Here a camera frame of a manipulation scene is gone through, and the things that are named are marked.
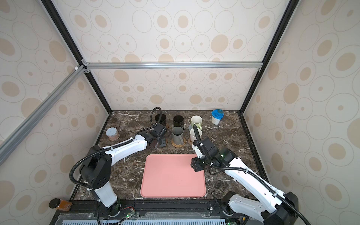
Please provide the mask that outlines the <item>black mug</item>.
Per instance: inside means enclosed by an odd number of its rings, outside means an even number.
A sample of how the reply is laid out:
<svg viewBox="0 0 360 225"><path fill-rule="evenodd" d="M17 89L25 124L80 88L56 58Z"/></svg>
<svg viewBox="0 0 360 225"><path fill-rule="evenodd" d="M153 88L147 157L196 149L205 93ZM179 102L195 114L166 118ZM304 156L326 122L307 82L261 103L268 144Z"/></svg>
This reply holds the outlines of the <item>black mug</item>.
<svg viewBox="0 0 360 225"><path fill-rule="evenodd" d="M181 115L175 115L173 118L173 128L180 127L184 129L184 117Z"/></svg>
<svg viewBox="0 0 360 225"><path fill-rule="evenodd" d="M162 124L163 126L167 125L167 117L165 114L157 114L155 116L155 122L159 122L160 124Z"/></svg>

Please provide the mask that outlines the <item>grey mug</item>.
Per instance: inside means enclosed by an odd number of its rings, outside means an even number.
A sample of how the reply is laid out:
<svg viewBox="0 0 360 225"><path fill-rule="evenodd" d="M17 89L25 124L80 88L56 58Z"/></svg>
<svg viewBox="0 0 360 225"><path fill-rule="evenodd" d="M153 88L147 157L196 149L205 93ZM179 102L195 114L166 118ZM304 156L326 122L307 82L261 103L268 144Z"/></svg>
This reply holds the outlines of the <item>grey mug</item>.
<svg viewBox="0 0 360 225"><path fill-rule="evenodd" d="M174 127L172 129L172 142L175 145L183 146L184 139L183 139L184 130L181 127Z"/></svg>

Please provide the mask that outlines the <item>white mug pink handle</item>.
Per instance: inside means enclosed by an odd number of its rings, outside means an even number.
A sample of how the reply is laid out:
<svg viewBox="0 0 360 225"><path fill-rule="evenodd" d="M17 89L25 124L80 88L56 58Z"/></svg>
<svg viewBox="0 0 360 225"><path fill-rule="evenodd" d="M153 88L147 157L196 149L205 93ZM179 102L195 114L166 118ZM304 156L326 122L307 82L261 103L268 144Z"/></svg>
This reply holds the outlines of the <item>white mug pink handle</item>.
<svg viewBox="0 0 360 225"><path fill-rule="evenodd" d="M202 138L202 130L200 130L200 129L197 129L198 130L198 133L199 133L199 135L200 135L200 138ZM194 132L194 129L192 128L191 130L190 130L190 141L191 141L191 144L196 140L197 138L196 138L196 135L195 135L195 132Z"/></svg>

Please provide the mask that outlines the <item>rattan coaster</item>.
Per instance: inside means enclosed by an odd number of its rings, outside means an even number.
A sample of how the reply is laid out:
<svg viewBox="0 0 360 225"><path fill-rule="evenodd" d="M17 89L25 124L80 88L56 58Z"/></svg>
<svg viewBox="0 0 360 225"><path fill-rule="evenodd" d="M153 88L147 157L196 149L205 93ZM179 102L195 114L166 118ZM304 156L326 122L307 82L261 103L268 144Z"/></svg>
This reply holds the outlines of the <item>rattan coaster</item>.
<svg viewBox="0 0 360 225"><path fill-rule="evenodd" d="M183 144L176 144L173 139L171 140L171 144L172 144L172 146L174 146L175 148L181 148L181 147L183 147L183 146L185 145L185 143L183 143Z"/></svg>

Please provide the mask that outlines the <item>green mug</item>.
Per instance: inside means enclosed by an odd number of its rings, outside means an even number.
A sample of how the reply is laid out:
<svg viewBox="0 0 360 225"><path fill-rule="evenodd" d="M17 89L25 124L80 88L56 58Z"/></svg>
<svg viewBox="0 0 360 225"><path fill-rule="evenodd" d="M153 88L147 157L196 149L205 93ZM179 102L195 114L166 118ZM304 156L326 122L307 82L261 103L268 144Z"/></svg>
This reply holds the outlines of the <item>green mug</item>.
<svg viewBox="0 0 360 225"><path fill-rule="evenodd" d="M191 118L190 126L188 129L191 130L193 126L196 125L198 129L202 130L202 122L203 122L202 117L195 115Z"/></svg>

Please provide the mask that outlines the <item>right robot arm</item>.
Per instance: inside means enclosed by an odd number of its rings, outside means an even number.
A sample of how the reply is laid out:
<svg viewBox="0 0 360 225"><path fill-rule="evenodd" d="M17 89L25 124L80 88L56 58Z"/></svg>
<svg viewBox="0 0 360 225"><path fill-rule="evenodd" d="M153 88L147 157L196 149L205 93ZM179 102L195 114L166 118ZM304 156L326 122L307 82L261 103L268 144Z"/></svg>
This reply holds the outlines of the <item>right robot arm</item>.
<svg viewBox="0 0 360 225"><path fill-rule="evenodd" d="M256 198L247 199L229 192L219 203L226 215L244 214L265 225L293 225L299 218L306 225L310 223L299 211L299 200L294 193L284 193L269 184L246 166L233 151L228 148L219 150L207 137L193 141L192 149L197 154L190 164L195 172L208 168L223 171Z"/></svg>

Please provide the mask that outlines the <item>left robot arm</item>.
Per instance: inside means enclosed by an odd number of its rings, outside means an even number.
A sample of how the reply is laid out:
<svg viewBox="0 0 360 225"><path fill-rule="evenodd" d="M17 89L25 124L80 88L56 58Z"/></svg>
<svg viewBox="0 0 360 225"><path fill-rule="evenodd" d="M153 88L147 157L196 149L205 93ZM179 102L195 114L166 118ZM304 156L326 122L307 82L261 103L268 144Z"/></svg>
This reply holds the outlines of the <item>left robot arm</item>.
<svg viewBox="0 0 360 225"><path fill-rule="evenodd" d="M157 123L118 144L103 148L95 145L86 157L74 164L69 172L69 179L76 185L86 187L106 208L113 208L119 201L110 184L112 166L147 148L165 146L166 133L167 128Z"/></svg>

